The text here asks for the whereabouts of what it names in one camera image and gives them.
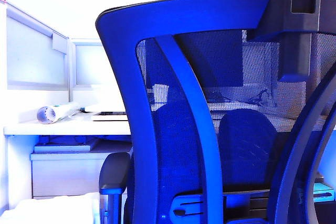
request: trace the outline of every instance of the shelf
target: shelf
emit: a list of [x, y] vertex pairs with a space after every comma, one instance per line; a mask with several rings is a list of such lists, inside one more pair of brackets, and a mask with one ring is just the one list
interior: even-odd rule
[[78, 113], [52, 124], [37, 120], [4, 127], [5, 135], [130, 135], [128, 121], [92, 121], [93, 113]]

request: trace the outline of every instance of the book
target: book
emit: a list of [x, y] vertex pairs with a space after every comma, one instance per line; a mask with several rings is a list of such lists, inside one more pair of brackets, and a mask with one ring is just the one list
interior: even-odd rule
[[34, 146], [34, 153], [58, 153], [58, 152], [89, 152], [99, 142], [98, 138], [92, 138], [82, 144], [48, 143]]
[[93, 121], [127, 121], [126, 112], [99, 112], [91, 116]]

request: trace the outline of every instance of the white desk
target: white desk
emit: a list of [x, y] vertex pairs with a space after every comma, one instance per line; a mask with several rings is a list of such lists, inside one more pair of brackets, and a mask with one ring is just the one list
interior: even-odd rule
[[[94, 186], [98, 185], [99, 170], [106, 156], [112, 152], [119, 152], [120, 148], [125, 151], [124, 147], [116, 145], [100, 150], [97, 146], [90, 153], [34, 154], [31, 156], [35, 144], [39, 141], [39, 135], [130, 135], [127, 121], [94, 122], [90, 119], [91, 115], [92, 113], [78, 113], [71, 118], [66, 118], [53, 124], [41, 124], [37, 120], [33, 120], [9, 124], [4, 127], [4, 134], [8, 139], [8, 183], [10, 184], [8, 195], [10, 208], [14, 208], [23, 199], [31, 198], [32, 195], [38, 198], [39, 196], [45, 197], [60, 194], [82, 194], [86, 190], [92, 191]], [[39, 173], [39, 171], [44, 171], [46, 176], [43, 177], [43, 174]], [[50, 172], [55, 173], [54, 177], [51, 177]], [[48, 186], [52, 185], [50, 180], [55, 177], [58, 177], [59, 180], [63, 179], [62, 181], [67, 181], [70, 184], [71, 178], [67, 177], [66, 174], [72, 174], [72, 178], [74, 176], [80, 177], [80, 180], [89, 185], [89, 187], [82, 187], [80, 191], [73, 191], [73, 193], [65, 191], [66, 188], [63, 187], [58, 187], [58, 189], [63, 188], [64, 191], [55, 193], [41, 191], [43, 188], [50, 189], [50, 186]], [[35, 184], [34, 191], [32, 190], [32, 182]], [[56, 182], [59, 181], [54, 181], [53, 188], [56, 188]]]
[[10, 124], [4, 127], [5, 135], [130, 135], [127, 121], [92, 121], [93, 113], [78, 113], [71, 118], [52, 124], [37, 120]]

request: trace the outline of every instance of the armrest pad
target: armrest pad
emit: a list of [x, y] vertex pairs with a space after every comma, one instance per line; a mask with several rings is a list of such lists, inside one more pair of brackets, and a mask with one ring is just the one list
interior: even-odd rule
[[126, 152], [111, 153], [107, 156], [99, 175], [100, 194], [122, 194], [125, 191], [130, 159]]

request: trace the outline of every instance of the paper roll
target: paper roll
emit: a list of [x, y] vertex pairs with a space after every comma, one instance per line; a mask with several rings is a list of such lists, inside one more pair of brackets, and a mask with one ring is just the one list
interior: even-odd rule
[[50, 105], [37, 111], [37, 120], [43, 124], [55, 123], [63, 118], [73, 115], [80, 106], [77, 102], [69, 102], [61, 105]]

